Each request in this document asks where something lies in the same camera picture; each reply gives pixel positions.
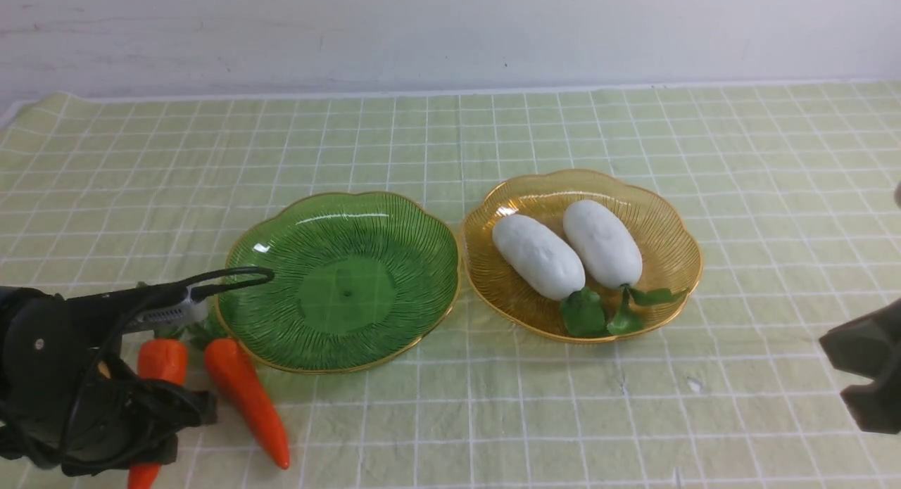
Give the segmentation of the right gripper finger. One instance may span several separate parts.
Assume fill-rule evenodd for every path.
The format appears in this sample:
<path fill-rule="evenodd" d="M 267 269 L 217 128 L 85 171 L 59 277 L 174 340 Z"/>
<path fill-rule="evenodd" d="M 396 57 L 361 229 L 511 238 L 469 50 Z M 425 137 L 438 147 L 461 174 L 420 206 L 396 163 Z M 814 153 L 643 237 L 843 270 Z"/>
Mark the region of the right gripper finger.
<path fill-rule="evenodd" d="M 820 336 L 827 360 L 838 371 L 875 379 L 900 338 L 900 300 L 835 326 Z"/>
<path fill-rule="evenodd" d="M 861 431 L 899 434 L 899 380 L 853 384 L 842 390 L 842 400 Z"/>

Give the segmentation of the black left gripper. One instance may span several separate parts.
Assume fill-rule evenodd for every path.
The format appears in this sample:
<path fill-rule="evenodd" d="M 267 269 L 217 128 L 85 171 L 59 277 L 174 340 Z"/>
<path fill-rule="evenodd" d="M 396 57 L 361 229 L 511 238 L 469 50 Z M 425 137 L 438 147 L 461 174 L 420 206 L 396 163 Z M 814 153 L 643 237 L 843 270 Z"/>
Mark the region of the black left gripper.
<path fill-rule="evenodd" d="M 217 421 L 215 396 L 140 377 L 124 334 L 78 328 L 67 299 L 2 288 L 2 457 L 70 477 L 173 463 L 180 431 Z"/>

